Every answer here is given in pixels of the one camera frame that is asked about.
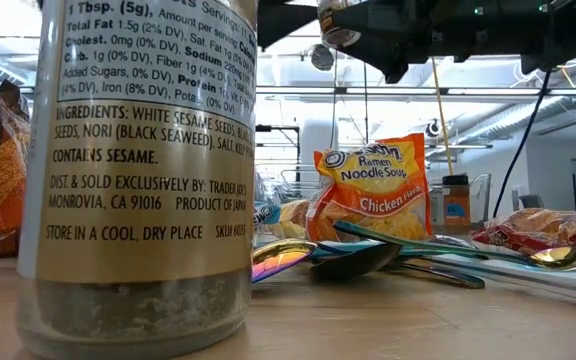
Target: ceiling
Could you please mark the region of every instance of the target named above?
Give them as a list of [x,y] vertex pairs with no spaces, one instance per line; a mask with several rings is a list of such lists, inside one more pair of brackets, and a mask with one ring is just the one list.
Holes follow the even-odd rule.
[[[315,0],[299,2],[316,3]],[[34,85],[40,28],[41,14],[34,6],[34,0],[0,0],[0,80],[8,78],[21,86]],[[340,143],[360,144],[366,140],[366,128],[369,139],[373,140],[423,131],[426,124],[439,118],[439,108],[432,92],[435,84],[430,61],[412,65],[398,84],[386,85],[378,70],[342,53],[333,53],[336,59],[333,69],[317,70],[309,55],[312,47],[319,43],[319,26],[311,23],[264,51],[259,49],[257,85],[263,91],[258,90],[257,96],[258,124],[299,126],[309,118],[333,120],[334,114],[339,124]],[[519,72],[519,65],[519,57],[515,55],[473,57],[464,63],[454,63],[451,57],[446,57],[437,59],[437,73],[442,88],[539,87],[543,74],[536,72],[525,76]],[[574,79],[576,59],[567,65]],[[560,73],[553,75],[551,84],[570,87]],[[288,87],[307,88],[307,91],[299,93]],[[361,94],[357,95],[335,95],[334,87],[367,87],[369,94],[364,95],[364,90],[360,89]],[[293,90],[286,94],[282,93],[282,88]],[[382,91],[379,89],[402,89],[410,91],[410,95],[379,94]],[[424,89],[431,92],[420,94]],[[455,95],[444,98],[443,111],[451,134],[457,135],[515,103],[532,101],[534,96],[473,98]],[[566,124],[571,119],[576,119],[576,108],[547,119],[536,129]],[[557,133],[561,136],[559,130],[550,134]],[[292,136],[261,134],[258,141],[290,147],[290,141],[296,140],[296,136]]]

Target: pipe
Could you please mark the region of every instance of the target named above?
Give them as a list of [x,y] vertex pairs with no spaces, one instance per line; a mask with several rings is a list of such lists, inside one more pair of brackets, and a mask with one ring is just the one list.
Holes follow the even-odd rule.
[[[566,109],[573,108],[574,106],[575,103],[569,96],[547,96],[539,107],[537,117],[535,118],[535,123],[547,118],[557,116],[565,112]],[[532,115],[534,109],[534,102],[512,106],[509,109],[501,111],[496,115],[485,118],[484,121],[461,133],[458,137],[453,137],[449,143],[453,145],[461,144],[478,140],[481,137],[494,139],[502,135],[512,133],[513,131],[518,130],[526,125],[528,120],[530,120],[530,115]],[[443,152],[443,150],[433,151],[427,154],[427,156],[441,152]]]

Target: bottle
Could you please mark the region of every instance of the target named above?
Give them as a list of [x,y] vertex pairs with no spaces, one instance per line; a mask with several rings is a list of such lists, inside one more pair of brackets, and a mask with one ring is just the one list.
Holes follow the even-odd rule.
[[448,175],[441,179],[444,193],[444,233],[466,235],[470,232],[470,188],[468,175]]
[[43,8],[17,331],[49,359],[167,359],[250,302],[254,0]]
[[333,49],[341,49],[356,43],[361,33],[343,29],[334,24],[332,14],[352,5],[361,3],[361,0],[318,0],[317,17],[321,28],[321,41]]

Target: nutrition label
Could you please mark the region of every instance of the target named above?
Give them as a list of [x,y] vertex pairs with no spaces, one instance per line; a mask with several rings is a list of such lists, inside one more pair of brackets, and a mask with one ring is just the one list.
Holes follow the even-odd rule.
[[[158,281],[248,266],[251,26],[216,0],[63,6],[40,277]],[[64,251],[66,263],[51,256]],[[80,264],[91,251],[108,269]]]

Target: wooden table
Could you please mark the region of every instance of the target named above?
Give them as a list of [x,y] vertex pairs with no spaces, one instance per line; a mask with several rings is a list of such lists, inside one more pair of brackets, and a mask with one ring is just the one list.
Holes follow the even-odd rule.
[[[184,359],[576,359],[573,299],[491,281],[466,290],[383,274],[313,284],[306,271],[255,285],[246,326]],[[14,262],[0,260],[0,359],[35,359],[15,335],[15,288]]]

